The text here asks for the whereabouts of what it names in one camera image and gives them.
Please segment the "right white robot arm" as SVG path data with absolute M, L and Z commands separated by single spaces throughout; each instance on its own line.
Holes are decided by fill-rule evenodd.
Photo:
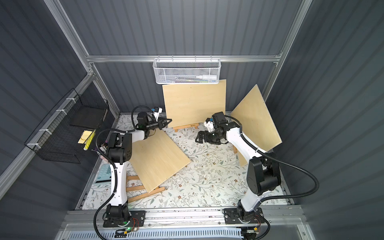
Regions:
M 248 189 L 239 200 L 235 213 L 240 222 L 248 223 L 260 206 L 261 199 L 281 184 L 280 166 L 264 156 L 267 152 L 243 133 L 243 127 L 237 119 L 219 112 L 207 118 L 204 126 L 207 130 L 198 132 L 195 142 L 221 145 L 222 140 L 225 140 L 232 144 L 248 163 Z

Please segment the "plywood board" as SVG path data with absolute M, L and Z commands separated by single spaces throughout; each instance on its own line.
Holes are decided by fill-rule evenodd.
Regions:
M 227 81 L 218 84 L 164 85 L 163 95 L 170 128 L 202 123 L 226 110 Z
M 163 130 L 133 143 L 132 150 L 130 163 L 148 192 L 159 187 L 191 162 Z
M 255 85 L 231 112 L 243 126 L 243 133 L 262 150 L 270 151 L 283 141 L 259 90 Z

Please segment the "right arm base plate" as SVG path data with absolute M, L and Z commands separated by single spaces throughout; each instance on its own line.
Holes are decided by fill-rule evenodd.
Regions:
M 264 214 L 261 208 L 252 212 L 241 212 L 238 208 L 225 208 L 222 210 L 227 225 L 253 224 L 260 225 L 265 223 Z

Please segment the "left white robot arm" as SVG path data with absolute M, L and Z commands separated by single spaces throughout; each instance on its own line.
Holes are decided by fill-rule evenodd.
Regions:
M 161 117 L 161 107 L 143 108 L 150 112 L 140 112 L 137 115 L 137 123 L 128 131 L 107 129 L 111 131 L 107 146 L 104 150 L 97 147 L 99 154 L 110 164 L 112 172 L 112 193 L 102 205 L 106 208 L 105 221 L 113 222 L 118 226 L 126 226 L 131 221 L 126 194 L 127 167 L 133 155 L 133 143 L 143 141 L 150 136 L 150 131 L 163 129 L 172 119 Z

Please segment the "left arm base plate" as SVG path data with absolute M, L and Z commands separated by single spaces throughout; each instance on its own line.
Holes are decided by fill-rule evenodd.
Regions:
M 104 228 L 143 227 L 146 211 L 130 211 L 128 214 L 105 213 Z

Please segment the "wooden easel frame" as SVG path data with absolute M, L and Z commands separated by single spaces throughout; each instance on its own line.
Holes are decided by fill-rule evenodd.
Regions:
M 199 127 L 199 123 L 196 123 L 196 124 L 190 124 L 190 125 L 183 125 L 183 126 L 173 127 L 173 130 L 175 132 L 177 132 L 178 130 L 187 129 L 187 128 L 198 129 L 198 127 Z

